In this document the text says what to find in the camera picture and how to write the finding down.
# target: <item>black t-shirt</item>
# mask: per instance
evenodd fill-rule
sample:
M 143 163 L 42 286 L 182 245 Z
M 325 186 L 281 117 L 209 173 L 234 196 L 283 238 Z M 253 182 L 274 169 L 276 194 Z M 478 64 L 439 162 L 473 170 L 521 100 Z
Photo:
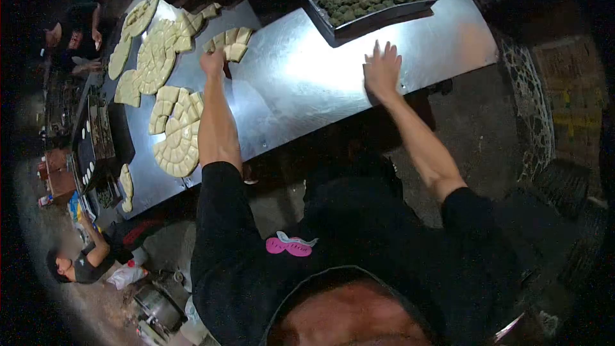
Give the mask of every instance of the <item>black t-shirt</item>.
M 91 242 L 86 246 L 83 250 L 81 250 L 81 254 L 77 257 L 74 263 L 75 267 L 75 282 L 84 283 L 84 284 L 92 284 L 95 283 L 103 276 L 104 273 L 107 272 L 113 266 L 115 262 L 115 255 L 113 253 L 109 253 L 106 258 L 103 259 L 100 265 L 97 267 L 92 266 L 91 263 L 87 260 L 87 255 L 90 251 L 94 250 L 96 244 Z
M 194 303 L 221 344 L 264 345 L 306 291 L 364 276 L 434 341 L 481 343 L 513 319 L 519 286 L 515 254 L 491 213 L 488 199 L 460 188 L 442 205 L 444 229 L 422 227 L 381 177 L 344 177 L 311 190 L 297 226 L 262 240 L 240 173 L 212 163 L 202 170 Z
M 57 64 L 65 71 L 72 71 L 75 63 L 73 56 L 95 59 L 100 56 L 92 39 L 92 15 L 97 3 L 74 4 L 66 10 L 58 22 L 62 36 L 57 46 Z

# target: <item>man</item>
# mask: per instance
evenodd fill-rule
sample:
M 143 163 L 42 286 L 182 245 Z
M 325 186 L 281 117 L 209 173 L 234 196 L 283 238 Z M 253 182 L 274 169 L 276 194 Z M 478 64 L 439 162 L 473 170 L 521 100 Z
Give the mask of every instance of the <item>man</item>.
M 510 322 L 519 271 L 442 143 L 397 93 L 402 57 L 365 56 L 365 85 L 396 123 L 444 229 L 422 227 L 392 165 L 356 155 L 306 183 L 303 220 L 261 240 L 241 179 L 223 57 L 204 54 L 202 186 L 191 262 L 194 303 L 223 345 L 475 345 Z
M 47 253 L 47 267 L 59 283 L 95 283 L 116 260 L 125 264 L 132 259 L 131 252 L 168 223 L 160 216 L 134 218 L 119 224 L 114 222 L 105 234 L 101 234 L 93 227 L 89 216 L 86 216 L 81 219 L 81 224 L 92 242 L 81 250 L 74 261 L 62 250 L 52 248 Z
M 99 69 L 100 62 L 91 62 L 100 57 L 103 35 L 99 25 L 100 4 L 85 2 L 70 6 L 63 19 L 44 29 L 41 56 L 53 50 L 53 63 L 73 75 Z

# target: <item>sticker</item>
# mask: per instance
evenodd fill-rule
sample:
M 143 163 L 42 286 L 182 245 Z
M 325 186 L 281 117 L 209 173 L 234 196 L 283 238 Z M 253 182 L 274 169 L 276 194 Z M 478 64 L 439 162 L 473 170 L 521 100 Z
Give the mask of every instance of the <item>sticker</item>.
M 288 238 L 283 231 L 276 232 L 277 238 L 269 238 L 265 241 L 265 249 L 270 254 L 280 254 L 284 250 L 296 257 L 307 257 L 312 253 L 312 247 L 318 242 L 318 238 L 306 242 L 297 236 Z

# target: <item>stainless steel table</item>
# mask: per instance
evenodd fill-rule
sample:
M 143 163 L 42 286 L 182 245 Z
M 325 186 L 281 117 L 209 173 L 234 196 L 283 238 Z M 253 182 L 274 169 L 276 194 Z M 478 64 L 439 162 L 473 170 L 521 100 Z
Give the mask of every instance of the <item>stainless steel table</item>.
M 150 28 L 159 19 L 175 19 L 177 11 L 161 2 Z M 199 68 L 203 44 L 231 27 L 258 30 L 242 62 L 229 63 L 233 79 L 225 81 L 242 158 L 248 160 L 370 108 L 362 63 L 376 39 L 382 45 L 390 40 L 403 56 L 400 90 L 404 94 L 497 61 L 496 43 L 472 0 L 439 0 L 432 11 L 432 16 L 383 27 L 332 48 L 303 9 L 261 27 L 244 1 L 209 21 L 196 37 L 194 49 L 178 55 L 167 84 L 202 91 L 206 81 Z M 139 38 L 133 41 L 125 69 L 136 67 L 140 43 Z M 117 81 L 106 80 L 103 89 L 112 96 Z M 143 95 L 140 108 L 126 106 L 135 148 L 130 164 L 134 210 L 125 214 L 127 218 L 201 181 L 200 167 L 191 176 L 176 179 L 156 164 L 151 145 L 164 139 L 164 134 L 148 135 L 154 102 L 154 96 Z

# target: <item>gray t-shirt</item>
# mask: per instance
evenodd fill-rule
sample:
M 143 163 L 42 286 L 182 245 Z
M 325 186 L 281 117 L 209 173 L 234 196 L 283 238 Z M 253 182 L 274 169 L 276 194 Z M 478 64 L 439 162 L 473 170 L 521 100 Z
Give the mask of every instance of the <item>gray t-shirt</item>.
M 100 279 L 104 273 L 107 272 L 113 266 L 115 262 L 115 256 L 112 252 L 103 259 L 100 265 L 97 267 L 92 266 L 87 260 L 87 255 L 90 251 L 94 250 L 96 244 L 91 242 L 86 248 L 81 250 L 81 254 L 75 260 L 75 281 L 78 283 L 92 284 Z

